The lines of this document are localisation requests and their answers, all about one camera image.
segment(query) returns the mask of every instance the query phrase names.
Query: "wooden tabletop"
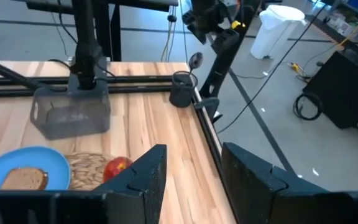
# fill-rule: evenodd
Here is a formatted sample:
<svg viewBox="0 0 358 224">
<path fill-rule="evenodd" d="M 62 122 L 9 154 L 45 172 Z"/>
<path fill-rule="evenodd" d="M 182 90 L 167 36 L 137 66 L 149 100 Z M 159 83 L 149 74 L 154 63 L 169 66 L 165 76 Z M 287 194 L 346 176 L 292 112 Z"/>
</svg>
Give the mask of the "wooden tabletop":
<svg viewBox="0 0 358 224">
<path fill-rule="evenodd" d="M 68 76 L 68 70 L 55 62 L 0 63 L 29 77 Z M 169 75 L 188 68 L 185 63 L 114 62 L 109 70 L 116 75 Z M 55 141 L 46 140 L 29 121 L 31 97 L 0 98 L 0 155 L 23 146 L 43 145 L 64 154 L 95 152 L 134 161 L 155 144 L 166 144 L 167 183 L 160 222 L 235 223 L 194 108 L 176 108 L 168 96 L 110 95 L 108 132 Z"/>
</svg>

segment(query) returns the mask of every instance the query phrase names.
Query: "wicker placemat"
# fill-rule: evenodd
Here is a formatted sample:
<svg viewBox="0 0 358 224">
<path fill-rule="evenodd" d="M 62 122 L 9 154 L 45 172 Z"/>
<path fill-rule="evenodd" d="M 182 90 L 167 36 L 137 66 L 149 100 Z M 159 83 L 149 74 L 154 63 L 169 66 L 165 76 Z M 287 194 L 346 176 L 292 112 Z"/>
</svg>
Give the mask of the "wicker placemat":
<svg viewBox="0 0 358 224">
<path fill-rule="evenodd" d="M 95 153 L 76 152 L 67 155 L 70 164 L 70 190 L 93 190 L 103 183 L 103 170 L 112 156 Z"/>
</svg>

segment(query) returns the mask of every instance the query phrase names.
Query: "concrete floor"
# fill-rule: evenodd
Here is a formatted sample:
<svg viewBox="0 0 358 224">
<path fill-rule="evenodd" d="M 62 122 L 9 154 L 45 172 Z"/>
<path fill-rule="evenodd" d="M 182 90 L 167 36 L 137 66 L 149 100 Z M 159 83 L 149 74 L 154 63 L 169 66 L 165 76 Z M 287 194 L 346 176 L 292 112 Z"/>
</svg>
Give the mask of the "concrete floor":
<svg viewBox="0 0 358 224">
<path fill-rule="evenodd" d="M 181 5 L 183 11 L 188 9 L 185 0 Z M 316 13 L 321 7 L 305 0 L 284 0 L 284 5 L 297 7 L 306 14 Z M 126 28 L 167 30 L 167 13 L 145 9 L 121 7 L 121 26 Z M 177 30 L 181 31 L 181 19 L 178 16 Z M 0 19 L 10 21 L 53 22 L 51 13 L 30 11 L 22 2 L 0 0 Z M 67 24 L 73 23 L 71 16 L 64 16 Z M 248 35 L 256 35 L 260 21 L 255 18 Z M 291 38 L 298 38 L 305 27 L 299 26 Z M 75 45 L 69 36 L 60 29 L 69 55 L 73 55 Z M 122 31 L 122 58 L 131 62 L 159 61 L 167 33 Z M 176 34 L 171 55 L 172 62 L 184 62 L 185 45 L 183 34 Z M 204 64 L 195 73 L 202 84 L 211 68 L 215 54 L 209 45 L 201 45 L 192 35 L 186 35 L 188 55 L 195 52 L 204 53 Z M 288 41 L 282 55 L 275 59 L 257 60 L 249 51 L 253 38 L 245 38 L 232 65 L 234 73 L 242 76 L 262 76 L 269 71 L 285 51 L 293 44 Z M 312 56 L 330 48 L 333 44 L 311 27 L 285 61 L 304 65 Z M 325 61 L 334 49 L 312 60 L 306 72 L 316 71 L 315 62 Z M 0 60 L 48 60 L 66 59 L 55 27 L 0 24 Z M 245 106 L 244 93 L 237 89 L 235 80 L 245 88 L 246 95 L 252 98 L 265 79 L 233 79 L 229 75 L 224 81 L 219 98 L 219 112 L 224 116 L 216 123 L 220 130 L 230 123 Z M 259 157 L 283 167 L 272 145 L 277 143 L 295 172 L 302 178 L 320 185 L 328 190 L 358 190 L 358 131 L 340 130 L 324 115 L 316 121 L 299 120 L 292 113 L 292 104 L 301 93 L 304 83 L 295 78 L 285 64 L 279 66 L 260 95 L 254 101 L 254 111 L 247 108 L 240 118 L 225 132 L 219 135 L 222 142 L 234 142 Z M 313 111 L 314 106 L 306 105 L 305 110 Z M 273 140 L 266 137 L 264 130 L 255 118 L 259 114 Z"/>
</svg>

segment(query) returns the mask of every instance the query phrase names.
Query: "toast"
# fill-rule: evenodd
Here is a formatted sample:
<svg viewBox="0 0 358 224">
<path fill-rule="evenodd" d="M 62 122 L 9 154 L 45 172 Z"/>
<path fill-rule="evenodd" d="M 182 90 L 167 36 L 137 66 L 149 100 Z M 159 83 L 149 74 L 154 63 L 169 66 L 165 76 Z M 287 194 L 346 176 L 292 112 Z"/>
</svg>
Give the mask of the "toast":
<svg viewBox="0 0 358 224">
<path fill-rule="evenodd" d="M 44 190 L 47 184 L 46 172 L 38 168 L 25 167 L 9 171 L 1 190 Z"/>
</svg>

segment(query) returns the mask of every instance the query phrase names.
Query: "wire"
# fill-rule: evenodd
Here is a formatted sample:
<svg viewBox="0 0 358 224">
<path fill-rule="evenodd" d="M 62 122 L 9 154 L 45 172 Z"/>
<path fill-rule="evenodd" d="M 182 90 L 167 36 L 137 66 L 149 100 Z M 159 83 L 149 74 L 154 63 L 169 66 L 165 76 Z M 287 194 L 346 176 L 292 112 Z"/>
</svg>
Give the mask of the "wire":
<svg viewBox="0 0 358 224">
<path fill-rule="evenodd" d="M 250 78 L 250 79 L 264 79 L 264 78 L 267 78 L 269 75 L 271 75 L 271 72 L 273 71 L 273 69 L 276 67 L 276 66 L 279 66 L 279 65 L 281 65 L 281 64 L 283 64 L 283 63 L 288 63 L 288 62 L 282 62 L 282 63 L 277 63 L 277 64 L 275 64 L 274 66 L 273 66 L 273 68 L 272 69 L 270 69 L 268 72 L 264 72 L 264 76 L 262 76 L 262 77 L 243 77 L 243 76 L 241 76 L 241 75 L 236 75 L 236 74 L 234 74 L 235 76 L 237 76 L 237 77 L 239 77 L 239 78 L 243 78 L 243 79 L 247 79 L 247 78 Z"/>
<path fill-rule="evenodd" d="M 273 68 L 272 73 L 270 74 L 269 77 L 267 77 L 266 81 L 264 82 L 264 84 L 259 88 L 258 92 L 254 95 L 254 97 L 252 97 L 252 99 L 246 104 L 246 106 L 240 111 L 240 113 L 236 116 L 236 118 L 234 118 L 234 120 L 232 122 L 230 122 L 226 127 L 224 127 L 222 130 L 218 131 L 218 134 L 222 133 L 223 131 L 225 131 L 227 128 L 229 128 L 232 124 L 234 124 L 237 119 L 240 117 L 240 115 L 247 109 L 247 107 L 254 101 L 254 99 L 258 96 L 258 94 L 263 90 L 263 88 L 265 87 L 265 85 L 267 84 L 267 82 L 273 77 L 273 74 L 275 73 L 275 71 L 277 70 L 278 66 L 284 61 L 285 57 L 291 52 L 292 48 L 294 48 L 294 46 L 299 42 L 299 40 L 303 37 L 303 35 L 306 33 L 306 31 L 311 27 L 311 25 L 313 24 L 313 22 L 317 19 L 318 15 L 325 9 L 326 5 L 324 5 L 318 12 L 317 14 L 314 16 L 314 18 L 310 21 L 308 27 L 302 32 L 302 34 L 299 36 L 299 38 L 297 38 L 297 40 L 293 43 L 293 45 L 287 50 L 287 52 L 285 52 L 284 56 L 280 59 L 280 61 L 277 63 L 277 66 L 275 66 Z"/>
<path fill-rule="evenodd" d="M 305 103 L 305 98 L 311 100 L 312 102 L 318 103 L 317 113 L 312 117 L 306 117 L 306 116 L 302 115 L 303 104 Z M 323 103 L 321 102 L 320 98 L 315 94 L 302 93 L 300 96 L 298 96 L 296 98 L 295 102 L 293 103 L 293 113 L 295 114 L 295 116 L 297 116 L 303 120 L 314 121 L 318 117 L 320 117 L 321 113 L 323 113 Z"/>
<path fill-rule="evenodd" d="M 57 0 L 57 4 L 59 7 L 59 22 L 60 25 L 62 26 L 63 30 L 71 37 L 71 39 L 73 39 L 73 41 L 77 44 L 77 40 L 73 37 L 73 35 L 68 31 L 68 29 L 65 27 L 65 25 L 63 24 L 63 19 L 62 19 L 62 2 L 61 0 Z"/>
<path fill-rule="evenodd" d="M 177 16 L 177 8 L 174 7 L 174 12 L 173 15 L 176 17 Z M 173 40 L 175 39 L 175 32 L 177 29 L 177 23 L 175 22 L 175 24 L 173 25 L 173 32 L 172 32 L 172 40 L 171 40 L 171 47 L 169 48 L 169 52 L 168 52 L 168 59 L 167 62 L 170 61 L 171 58 L 171 53 L 172 53 L 172 47 L 173 47 Z"/>
<path fill-rule="evenodd" d="M 172 11 L 173 11 L 173 7 L 170 7 L 169 12 L 168 12 L 168 17 L 171 15 Z M 168 50 L 169 40 L 171 37 L 171 28 L 172 28 L 172 23 L 171 23 L 171 21 L 168 20 L 168 37 L 167 37 L 167 41 L 164 45 L 164 48 L 162 50 L 161 59 L 160 59 L 161 62 L 163 62 L 164 55 L 168 53 L 167 50 Z"/>
<path fill-rule="evenodd" d="M 183 5 L 181 4 L 181 0 L 179 0 L 180 3 L 180 14 L 183 17 Z M 181 27 L 183 29 L 183 41 L 185 43 L 185 55 L 186 55 L 186 63 L 188 63 L 188 58 L 187 58 L 187 45 L 186 45 L 186 32 L 185 32 L 185 24 L 182 22 L 181 23 Z"/>
<path fill-rule="evenodd" d="M 96 66 L 97 66 L 98 68 L 100 68 L 100 70 L 106 72 L 107 74 L 111 75 L 112 77 L 115 77 L 115 76 L 116 76 L 115 74 L 113 74 L 113 73 L 107 71 L 106 69 L 102 68 L 102 66 L 100 66 L 98 63 L 95 63 L 95 64 L 96 64 Z"/>
<path fill-rule="evenodd" d="M 46 1 L 46 3 L 47 3 L 47 6 L 50 8 L 50 3 L 49 3 L 49 1 L 48 1 L 48 0 L 45 0 L 45 1 Z M 57 34 L 59 35 L 60 40 L 62 40 L 63 49 L 64 49 L 64 51 L 65 51 L 65 55 L 66 55 L 66 57 L 68 57 L 66 44 L 65 44 L 65 42 L 63 41 L 62 33 L 60 33 L 60 30 L 59 30 L 59 28 L 58 28 L 58 26 L 57 26 L 57 22 L 56 22 L 55 16 L 53 15 L 52 10 L 50 10 L 50 15 L 52 16 L 53 22 L 55 23 L 55 28 L 56 28 Z"/>
<path fill-rule="evenodd" d="M 318 57 L 318 56 L 320 56 L 320 55 L 326 53 L 327 51 L 331 50 L 332 48 L 334 48 L 334 47 L 336 47 L 336 46 L 337 46 L 337 44 L 334 44 L 334 45 L 330 46 L 328 49 L 326 49 L 326 50 L 324 50 L 324 51 L 322 51 L 322 52 L 316 54 L 315 56 L 309 58 L 309 60 L 308 60 L 308 61 L 305 63 L 305 65 L 302 67 L 302 69 L 303 69 L 303 77 L 310 77 L 310 76 L 308 76 L 308 75 L 306 74 L 305 70 L 306 70 L 306 67 L 308 66 L 308 64 L 309 64 L 314 58 L 316 58 L 316 57 Z"/>
</svg>

